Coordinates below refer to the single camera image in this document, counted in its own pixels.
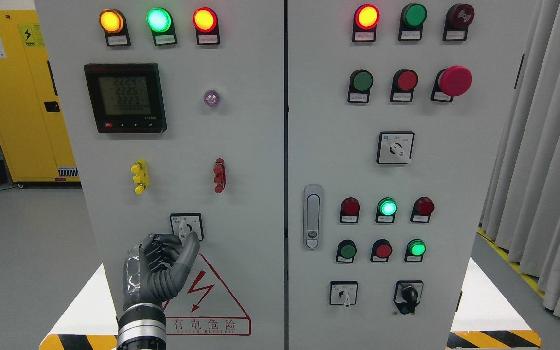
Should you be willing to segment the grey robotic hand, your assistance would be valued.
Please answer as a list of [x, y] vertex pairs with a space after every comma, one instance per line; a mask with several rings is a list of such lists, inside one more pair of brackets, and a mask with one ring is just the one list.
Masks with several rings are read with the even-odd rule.
[[200, 249], [191, 232], [182, 241], [174, 234], [149, 234], [127, 251], [123, 273], [123, 310], [134, 304], [161, 306], [184, 287]]

